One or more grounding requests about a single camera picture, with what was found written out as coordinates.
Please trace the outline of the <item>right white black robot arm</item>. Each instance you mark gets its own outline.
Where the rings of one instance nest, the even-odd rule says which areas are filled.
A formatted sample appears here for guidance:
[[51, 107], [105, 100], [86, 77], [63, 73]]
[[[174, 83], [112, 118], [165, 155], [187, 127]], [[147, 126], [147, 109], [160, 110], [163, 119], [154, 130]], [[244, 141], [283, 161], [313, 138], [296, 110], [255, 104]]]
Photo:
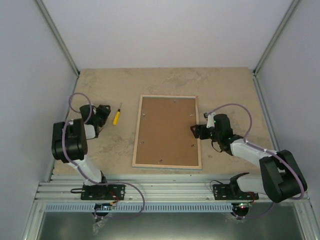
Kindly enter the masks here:
[[219, 152], [239, 157], [259, 168], [259, 174], [245, 172], [230, 178], [228, 186], [232, 198], [240, 200], [252, 192], [280, 203], [287, 199], [301, 199], [308, 189], [290, 151], [262, 148], [234, 134], [226, 114], [211, 113], [207, 117], [207, 124], [193, 125], [190, 130], [196, 139], [217, 143]]

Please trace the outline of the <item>yellow handled screwdriver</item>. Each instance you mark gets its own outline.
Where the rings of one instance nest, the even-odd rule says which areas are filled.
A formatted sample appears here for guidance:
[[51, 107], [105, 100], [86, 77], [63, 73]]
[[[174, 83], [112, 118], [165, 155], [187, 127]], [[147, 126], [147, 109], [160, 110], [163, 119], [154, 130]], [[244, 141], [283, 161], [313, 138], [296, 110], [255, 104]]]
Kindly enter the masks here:
[[116, 125], [118, 124], [119, 117], [120, 117], [120, 113], [121, 113], [121, 107], [122, 107], [122, 102], [120, 103], [120, 106], [119, 106], [119, 108], [117, 109], [117, 112], [116, 112], [116, 114], [115, 114], [115, 116], [114, 116], [114, 118], [113, 118], [112, 124], [113, 124], [114, 126], [116, 126]]

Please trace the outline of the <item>blue wooden picture frame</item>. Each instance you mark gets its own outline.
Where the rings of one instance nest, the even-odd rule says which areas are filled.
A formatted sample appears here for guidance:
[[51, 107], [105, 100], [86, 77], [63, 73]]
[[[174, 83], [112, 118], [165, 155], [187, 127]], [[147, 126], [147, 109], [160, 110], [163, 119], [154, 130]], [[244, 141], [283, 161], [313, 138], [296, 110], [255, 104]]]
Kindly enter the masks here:
[[191, 127], [199, 124], [194, 95], [142, 94], [139, 100], [132, 166], [201, 170], [201, 144]]

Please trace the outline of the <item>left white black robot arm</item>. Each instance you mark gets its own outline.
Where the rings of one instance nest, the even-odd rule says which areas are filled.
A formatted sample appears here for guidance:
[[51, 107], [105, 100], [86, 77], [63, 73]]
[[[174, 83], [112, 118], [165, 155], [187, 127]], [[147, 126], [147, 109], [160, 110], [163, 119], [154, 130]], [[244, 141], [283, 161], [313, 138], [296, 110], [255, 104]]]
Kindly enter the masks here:
[[93, 186], [92, 194], [99, 200], [108, 197], [110, 188], [102, 171], [88, 156], [88, 140], [96, 139], [110, 113], [110, 105], [83, 105], [81, 118], [53, 124], [51, 152], [55, 160], [71, 166], [83, 179], [84, 186]]

